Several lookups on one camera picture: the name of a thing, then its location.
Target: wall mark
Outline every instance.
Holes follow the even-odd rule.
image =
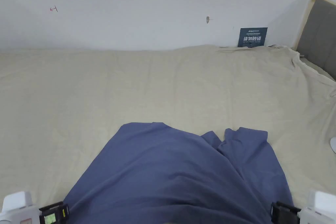
[[[207,16],[207,24],[209,24],[209,20],[213,20],[213,19],[211,19],[209,16]]]
[[[56,5],[55,5],[55,8],[53,8],[53,9],[50,8],[51,11],[54,11],[55,9],[56,9],[56,12],[58,12],[58,11],[57,11],[57,8],[56,8]]]

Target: sign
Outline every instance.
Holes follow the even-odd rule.
[[[238,47],[256,47],[265,44],[267,27],[265,28],[241,28]]]

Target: bed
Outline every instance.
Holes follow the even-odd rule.
[[[312,0],[297,51],[0,51],[0,198],[64,199],[129,122],[221,140],[226,128],[266,130],[297,206],[310,188],[336,194],[335,20],[336,6]]]

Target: gray headboard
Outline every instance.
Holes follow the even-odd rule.
[[[315,1],[297,51],[336,80],[336,5]]]

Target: blue towel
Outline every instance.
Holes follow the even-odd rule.
[[[197,136],[163,123],[123,125],[64,202],[69,224],[271,223],[293,204],[267,132]]]

